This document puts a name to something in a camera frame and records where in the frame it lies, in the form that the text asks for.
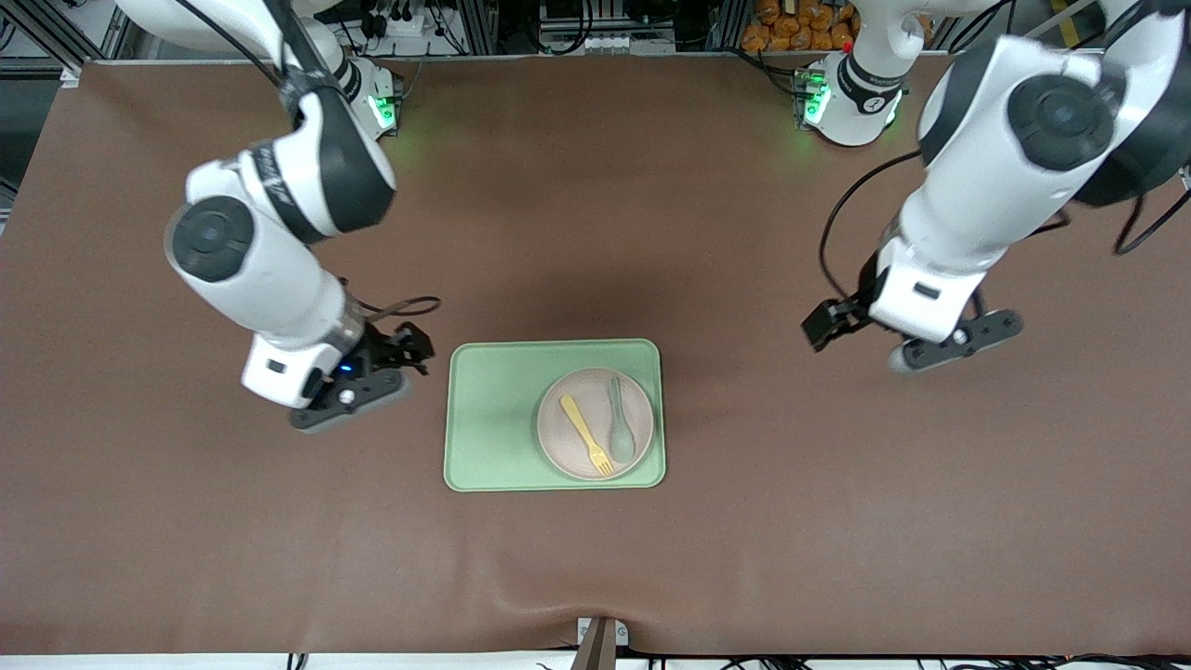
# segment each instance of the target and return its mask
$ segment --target black cable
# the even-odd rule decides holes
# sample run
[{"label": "black cable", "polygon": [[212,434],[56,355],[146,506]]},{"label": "black cable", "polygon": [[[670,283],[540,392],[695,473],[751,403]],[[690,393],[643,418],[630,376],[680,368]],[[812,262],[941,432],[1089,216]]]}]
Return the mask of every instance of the black cable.
[{"label": "black cable", "polygon": [[980,37],[980,35],[989,29],[989,25],[992,24],[992,19],[994,19],[997,14],[1000,13],[1000,8],[1012,1],[1014,0],[1000,0],[996,5],[977,14],[975,18],[972,19],[972,23],[964,26],[964,30],[961,30],[960,33],[955,36],[955,39],[952,42],[952,45],[947,49],[947,52],[950,55],[955,55],[962,51],[964,49],[971,46],[972,43],[975,42],[977,38]]},{"label": "black cable", "polygon": [[904,163],[904,162],[906,162],[909,159],[912,159],[912,158],[916,158],[916,157],[918,157],[921,155],[922,155],[922,150],[921,149],[915,149],[913,151],[910,151],[909,154],[898,156],[898,157],[896,157],[893,159],[890,159],[890,161],[885,161],[884,163],[881,163],[881,164],[874,167],[873,169],[868,170],[868,173],[866,173],[863,176],[861,176],[860,179],[858,179],[856,182],[853,183],[843,193],[843,196],[841,196],[840,200],[835,203],[835,207],[831,209],[831,213],[828,214],[827,223],[823,225],[823,236],[819,238],[819,269],[823,270],[823,276],[827,278],[827,282],[830,283],[833,288],[835,288],[835,292],[838,293],[841,298],[847,298],[848,296],[848,292],[843,289],[843,286],[840,283],[838,280],[836,280],[835,275],[831,274],[831,270],[827,265],[827,242],[828,242],[828,238],[830,238],[830,236],[831,236],[831,227],[835,226],[835,218],[837,215],[840,215],[840,209],[843,208],[843,205],[846,205],[848,202],[848,200],[852,199],[853,195],[855,195],[856,190],[860,190],[860,187],[863,186],[865,183],[867,183],[871,179],[873,179],[878,174],[887,170],[888,168],[891,168],[893,165]]},{"label": "black cable", "polygon": [[454,49],[460,56],[466,56],[467,50],[463,49],[463,43],[455,36],[455,29],[453,29],[450,21],[447,20],[447,13],[443,12],[443,6],[439,4],[439,0],[431,0],[426,7],[430,10],[430,18],[435,20],[435,25],[443,29],[442,37],[447,40],[447,44],[450,45],[450,48]]},{"label": "black cable", "polygon": [[1058,212],[1055,212],[1054,215],[1059,217],[1059,220],[1040,226],[1034,232],[1030,232],[1028,237],[1034,237],[1035,234],[1042,234],[1043,232],[1050,232],[1052,230],[1058,230],[1060,227],[1067,227],[1068,225],[1071,225],[1071,217],[1067,214],[1067,209],[1065,208],[1059,209]]},{"label": "black cable", "polygon": [[796,93],[792,88],[790,88],[788,86],[781,83],[781,81],[775,77],[774,71],[772,69],[769,69],[769,65],[765,64],[765,58],[761,56],[760,51],[756,52],[756,60],[757,60],[757,62],[761,63],[761,71],[765,73],[765,76],[769,77],[769,83],[772,83],[774,86],[774,88],[777,88],[778,90],[781,90],[782,93],[785,93],[786,95],[790,95],[791,98],[810,98],[810,95]]},{"label": "black cable", "polygon": [[[725,46],[724,51],[727,51],[729,54],[735,54],[736,56],[738,56],[746,63],[753,65],[754,68],[763,70],[763,71],[769,71],[769,73],[773,73],[773,74],[784,74],[786,76],[791,76],[791,75],[794,74],[793,69],[779,68],[777,65],[767,65],[760,58],[754,58],[752,55],[749,55],[748,51],[744,51],[742,49],[737,49],[735,46]],[[761,52],[757,51],[757,56],[760,56],[760,55],[761,55]]]},{"label": "black cable", "polygon": [[261,74],[263,74],[264,77],[268,79],[270,83],[273,83],[273,86],[276,86],[279,88],[281,87],[281,79],[278,77],[276,73],[266,67],[266,64],[261,62],[261,58],[257,58],[256,54],[249,51],[248,46],[244,46],[244,44],[241,43],[241,40],[232,37],[231,33],[224,30],[219,24],[211,20],[211,17],[204,14],[198,7],[192,5],[191,0],[174,0],[174,1],[185,7],[186,11],[194,14],[197,19],[207,24],[207,27],[216,31],[219,35],[219,37],[223,37],[225,40],[227,40],[229,44],[235,46],[237,51],[239,51],[245,58],[248,58],[249,61],[252,62],[254,65],[256,65],[256,69],[261,70]]},{"label": "black cable", "polygon": [[356,56],[362,55],[360,48],[356,46],[356,38],[351,37],[351,31],[348,30],[348,24],[343,21],[343,15],[339,14],[339,6],[336,5],[335,7],[331,7],[331,11],[335,12],[335,19],[339,21],[339,27],[343,29],[343,35],[345,35],[348,37],[348,42],[351,43],[351,52]]},{"label": "black cable", "polygon": [[1009,20],[1005,21],[1005,35],[1014,33],[1014,13],[1017,12],[1017,0],[1009,0]]},{"label": "black cable", "polygon": [[[378,307],[375,305],[370,305],[362,300],[356,300],[356,302],[358,302],[361,307],[373,312],[372,314],[368,315],[369,323],[375,323],[382,318],[388,318],[391,315],[423,315],[432,311],[437,311],[438,307],[443,306],[442,298],[438,298],[436,295],[419,295],[417,298],[410,298],[407,300],[393,302],[387,307]],[[428,306],[416,309],[409,308],[413,305],[420,305],[420,303],[426,303]]]},{"label": "black cable", "polygon": [[522,32],[525,33],[525,37],[529,39],[529,43],[532,44],[534,48],[537,49],[540,54],[549,54],[551,56],[566,56],[567,54],[573,54],[578,51],[580,46],[587,43],[587,38],[591,37],[592,30],[596,27],[596,6],[592,5],[592,0],[584,0],[584,8],[586,10],[588,17],[586,30],[584,29],[584,10],[580,10],[579,32],[575,35],[574,43],[572,43],[570,46],[567,46],[562,51],[555,51],[551,46],[542,44],[542,42],[537,38],[537,36],[534,35],[534,26],[540,27],[542,25],[542,21],[536,15],[525,11],[525,6],[530,4],[531,2],[524,2],[522,5],[522,13],[523,13],[522,18],[528,19],[532,17],[531,21],[523,24]]},{"label": "black cable", "polygon": [[[7,27],[11,27],[12,32],[8,33],[8,37],[4,37],[4,31]],[[0,24],[0,38],[4,39],[4,44],[0,44],[0,51],[4,51],[5,49],[8,48],[8,44],[12,44],[13,37],[17,37],[17,26],[8,23],[8,19],[5,19],[4,24]]]},{"label": "black cable", "polygon": [[955,31],[955,26],[958,25],[960,25],[959,19],[953,18],[948,20],[947,27],[943,29],[943,31],[940,35],[935,36],[935,39],[931,43],[931,48],[942,46],[943,44],[947,44],[947,40],[952,37],[952,32]]},{"label": "black cable", "polygon": [[1091,44],[1096,39],[1099,39],[1100,37],[1104,37],[1104,31],[1103,30],[1098,30],[1098,31],[1093,32],[1092,35],[1090,35],[1090,36],[1080,39],[1079,44],[1075,44],[1074,46],[1072,46],[1071,50],[1074,51],[1075,49],[1083,49],[1084,46],[1087,46],[1089,44]]},{"label": "black cable", "polygon": [[1158,232],[1159,227],[1166,225],[1166,221],[1171,220],[1171,218],[1183,208],[1183,205],[1187,203],[1187,200],[1191,200],[1191,190],[1187,190],[1178,200],[1176,200],[1174,203],[1171,205],[1171,208],[1166,209],[1162,215],[1158,217],[1158,220],[1149,224],[1149,227],[1137,234],[1133,242],[1125,244],[1125,237],[1128,237],[1129,232],[1133,231],[1133,226],[1137,224],[1137,218],[1141,215],[1142,200],[1143,195],[1141,194],[1139,194],[1134,200],[1133,213],[1129,215],[1129,220],[1125,221],[1124,227],[1121,228],[1121,234],[1117,236],[1116,244],[1112,246],[1114,255],[1123,256],[1140,246],[1146,239],[1149,239],[1151,234]]}]

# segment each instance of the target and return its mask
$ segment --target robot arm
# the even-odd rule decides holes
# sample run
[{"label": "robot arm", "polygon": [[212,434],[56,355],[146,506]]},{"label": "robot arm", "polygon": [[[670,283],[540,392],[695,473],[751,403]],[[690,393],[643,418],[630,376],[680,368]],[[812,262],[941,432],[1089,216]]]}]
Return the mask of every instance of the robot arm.
[{"label": "robot arm", "polygon": [[[894,359],[921,357],[923,343],[953,347],[930,364],[1012,337],[1016,315],[975,343],[987,331],[962,319],[1008,248],[1071,199],[1134,196],[1191,157],[1189,6],[1143,0],[1111,12],[1118,18],[1103,58],[1016,37],[956,58],[919,123],[925,181],[886,228],[861,289],[804,323],[816,350],[871,321],[909,339]],[[905,357],[891,362],[929,368]]]},{"label": "robot arm", "polygon": [[823,70],[824,100],[806,124],[847,146],[877,139],[902,99],[906,73],[922,52],[918,14],[968,15],[996,0],[853,0],[862,23],[849,54],[830,54],[811,65]]},{"label": "robot arm", "polygon": [[[424,371],[432,350],[409,324],[399,342],[382,337],[307,245],[380,223],[395,194],[393,170],[298,17],[282,0],[237,4],[250,5],[274,21],[273,57],[285,63],[281,95],[297,129],[192,170],[166,253],[207,302],[255,332],[248,389],[292,408],[314,405],[306,415],[351,414],[394,395],[404,384],[393,369]],[[341,363],[361,358],[369,361]],[[373,397],[357,399],[353,384],[382,369],[392,382],[376,390],[364,382]],[[350,400],[337,402],[344,392]]]},{"label": "robot arm", "polygon": [[[347,57],[335,33],[311,18],[337,0],[293,0],[293,13],[301,17],[301,27],[325,68],[339,82],[356,119],[373,138],[393,130],[397,123],[393,74],[364,58]],[[273,12],[258,0],[189,0],[189,4],[214,20],[257,56],[274,63],[285,62],[280,24]],[[227,43],[187,7],[176,0],[117,0],[120,10],[145,31],[175,44],[204,51],[226,50]]]}]

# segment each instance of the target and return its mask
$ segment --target fork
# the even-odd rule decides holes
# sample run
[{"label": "fork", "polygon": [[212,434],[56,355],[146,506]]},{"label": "fork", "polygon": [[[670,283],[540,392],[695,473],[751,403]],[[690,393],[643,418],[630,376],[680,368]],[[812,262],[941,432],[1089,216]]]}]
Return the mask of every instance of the fork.
[{"label": "fork", "polygon": [[615,471],[612,468],[612,462],[607,458],[607,453],[604,447],[596,444],[596,438],[592,438],[592,432],[587,428],[587,422],[584,421],[584,415],[579,412],[579,406],[575,405],[575,399],[572,396],[562,396],[559,400],[562,405],[562,412],[567,413],[567,419],[570,420],[570,425],[575,427],[579,432],[579,437],[584,439],[587,444],[587,458],[592,461],[592,465],[599,471],[604,477],[611,477]]}]

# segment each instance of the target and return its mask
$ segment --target orange bag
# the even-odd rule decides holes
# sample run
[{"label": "orange bag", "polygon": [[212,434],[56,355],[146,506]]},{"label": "orange bag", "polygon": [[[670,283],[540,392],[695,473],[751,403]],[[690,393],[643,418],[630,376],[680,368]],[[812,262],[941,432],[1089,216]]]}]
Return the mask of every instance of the orange bag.
[{"label": "orange bag", "polygon": [[805,27],[790,38],[790,49],[793,51],[806,51],[811,48],[811,31]]},{"label": "orange bag", "polygon": [[796,32],[802,30],[803,26],[798,25],[798,19],[791,17],[790,14],[782,14],[775,24],[773,24],[774,37],[793,37]]},{"label": "orange bag", "polygon": [[821,30],[816,30],[811,33],[811,49],[816,51],[830,51],[831,50],[831,36]]},{"label": "orange bag", "polygon": [[744,37],[741,38],[741,49],[748,52],[763,51],[766,44],[768,43],[769,43],[769,27],[757,24],[749,24],[749,26],[744,29]]},{"label": "orange bag", "polygon": [[821,5],[818,0],[798,0],[798,23],[811,30],[827,30],[831,26],[835,10]]},{"label": "orange bag", "polygon": [[852,31],[848,30],[847,23],[835,24],[831,29],[831,46],[836,49],[843,49],[848,44],[852,44]]},{"label": "orange bag", "polygon": [[765,25],[773,25],[781,18],[781,5],[778,0],[757,0],[755,8],[756,18]]}]

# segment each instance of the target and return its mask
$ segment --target table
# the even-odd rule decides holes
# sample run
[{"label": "table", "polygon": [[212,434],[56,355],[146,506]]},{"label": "table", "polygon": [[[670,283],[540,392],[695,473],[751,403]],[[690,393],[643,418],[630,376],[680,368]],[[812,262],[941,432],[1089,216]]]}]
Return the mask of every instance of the table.
[{"label": "table", "polygon": [[[191,168],[286,130],[274,92],[88,65],[0,239],[0,650],[537,649],[603,614],[657,653],[1191,652],[1187,226],[1116,259],[1128,207],[1074,208],[986,282],[1022,337],[927,376],[879,328],[804,342],[828,211],[944,65],[848,150],[734,58],[429,64],[387,221],[317,252],[366,300],[443,296],[439,357],[319,437],[238,386],[249,333],[162,251]],[[854,199],[841,275],[919,180]],[[661,349],[662,484],[448,490],[450,352],[580,338]]]}]

